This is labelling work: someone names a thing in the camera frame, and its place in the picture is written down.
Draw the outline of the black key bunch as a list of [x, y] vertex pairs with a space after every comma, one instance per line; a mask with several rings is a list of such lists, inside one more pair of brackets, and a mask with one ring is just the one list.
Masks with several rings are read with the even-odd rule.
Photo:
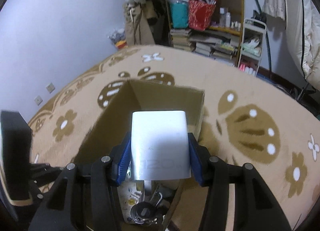
[[145, 226], [162, 223], [163, 194], [158, 190], [159, 185], [155, 181], [147, 180], [143, 184], [142, 196], [139, 202], [131, 208], [131, 219], [135, 224]]

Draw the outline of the brown cardboard box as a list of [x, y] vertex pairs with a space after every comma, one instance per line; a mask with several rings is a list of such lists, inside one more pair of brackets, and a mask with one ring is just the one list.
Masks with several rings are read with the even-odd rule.
[[[107, 87], [99, 95], [106, 108], [83, 140], [76, 165], [88, 165], [109, 155], [114, 146], [122, 143], [126, 133], [131, 133], [132, 114], [140, 111], [184, 111], [188, 134], [199, 136], [203, 119], [204, 92], [195, 88], [176, 87], [166, 83], [128, 80]], [[155, 181], [163, 194], [161, 208], [163, 221], [149, 226], [125, 223], [118, 212], [120, 230], [165, 230], [181, 198], [184, 180]], [[131, 176], [131, 160], [124, 181], [136, 181]], [[85, 217], [92, 226], [91, 206], [85, 204]]]

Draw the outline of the white power adapter block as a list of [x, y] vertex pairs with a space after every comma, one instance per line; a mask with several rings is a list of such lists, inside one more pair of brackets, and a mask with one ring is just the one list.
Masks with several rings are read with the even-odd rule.
[[136, 181], [191, 177], [184, 111], [140, 111], [132, 114], [131, 176]]

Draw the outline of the bag of plush toys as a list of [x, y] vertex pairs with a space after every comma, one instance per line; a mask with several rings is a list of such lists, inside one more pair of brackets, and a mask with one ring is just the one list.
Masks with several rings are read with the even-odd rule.
[[114, 30], [109, 36], [108, 39], [116, 47], [117, 50], [121, 50], [127, 47], [125, 29]]

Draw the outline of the white metal trolley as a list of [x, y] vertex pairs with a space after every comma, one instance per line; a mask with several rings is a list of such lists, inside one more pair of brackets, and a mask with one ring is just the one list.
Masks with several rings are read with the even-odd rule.
[[264, 22], [245, 18], [242, 26], [242, 39], [238, 60], [238, 69], [256, 76], [262, 60], [263, 44], [267, 32]]

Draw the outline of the beige hanging coat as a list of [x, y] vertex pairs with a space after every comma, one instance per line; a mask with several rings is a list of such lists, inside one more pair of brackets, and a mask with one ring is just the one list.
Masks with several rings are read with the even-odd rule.
[[142, 6], [130, 6], [125, 3], [123, 9], [127, 45], [154, 45], [155, 40]]

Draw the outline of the stack of books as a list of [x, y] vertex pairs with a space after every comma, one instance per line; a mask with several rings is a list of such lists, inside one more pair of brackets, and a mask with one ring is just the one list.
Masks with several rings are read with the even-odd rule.
[[171, 29], [170, 36], [172, 47], [185, 51], [193, 51], [195, 46], [189, 40], [191, 35], [191, 29]]

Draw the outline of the wooden bookshelf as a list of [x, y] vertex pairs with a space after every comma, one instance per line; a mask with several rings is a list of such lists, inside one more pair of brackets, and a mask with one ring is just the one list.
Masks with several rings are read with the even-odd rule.
[[245, 0], [165, 0], [169, 43], [236, 66], [244, 25]]

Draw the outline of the red patterned gift bag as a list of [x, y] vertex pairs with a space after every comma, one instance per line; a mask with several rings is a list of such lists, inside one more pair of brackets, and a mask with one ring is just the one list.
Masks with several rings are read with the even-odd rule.
[[189, 0], [189, 27], [198, 31], [210, 27], [216, 4], [217, 0]]

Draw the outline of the teal storage bag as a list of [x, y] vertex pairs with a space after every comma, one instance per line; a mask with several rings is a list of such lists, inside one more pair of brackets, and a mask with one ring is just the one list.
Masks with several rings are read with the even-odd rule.
[[187, 28], [189, 22], [189, 0], [167, 0], [167, 2], [170, 5], [173, 28]]

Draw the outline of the wall socket lower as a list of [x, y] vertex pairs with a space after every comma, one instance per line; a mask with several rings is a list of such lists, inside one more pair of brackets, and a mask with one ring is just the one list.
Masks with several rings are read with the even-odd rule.
[[35, 101], [35, 104], [37, 104], [37, 105], [39, 106], [40, 104], [42, 104], [43, 99], [41, 98], [40, 95], [38, 95], [38, 96], [34, 99], [34, 101]]

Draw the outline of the wall socket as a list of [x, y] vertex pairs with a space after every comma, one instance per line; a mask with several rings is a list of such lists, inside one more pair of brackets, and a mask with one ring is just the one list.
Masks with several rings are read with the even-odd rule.
[[37, 104], [37, 105], [39, 106], [40, 104], [42, 104], [43, 99], [41, 98], [40, 95], [38, 95], [38, 96], [34, 99], [34, 101], [35, 101], [35, 104]]
[[55, 90], [55, 86], [53, 85], [53, 83], [49, 83], [47, 86], [46, 86], [46, 90], [48, 91], [48, 93], [52, 93], [54, 90]]

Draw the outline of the wall socket upper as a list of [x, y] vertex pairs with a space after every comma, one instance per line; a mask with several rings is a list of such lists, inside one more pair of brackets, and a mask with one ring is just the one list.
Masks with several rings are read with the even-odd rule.
[[53, 83], [49, 83], [47, 86], [46, 86], [46, 90], [48, 91], [48, 93], [52, 93], [54, 90], [55, 90], [55, 86], [53, 85]]

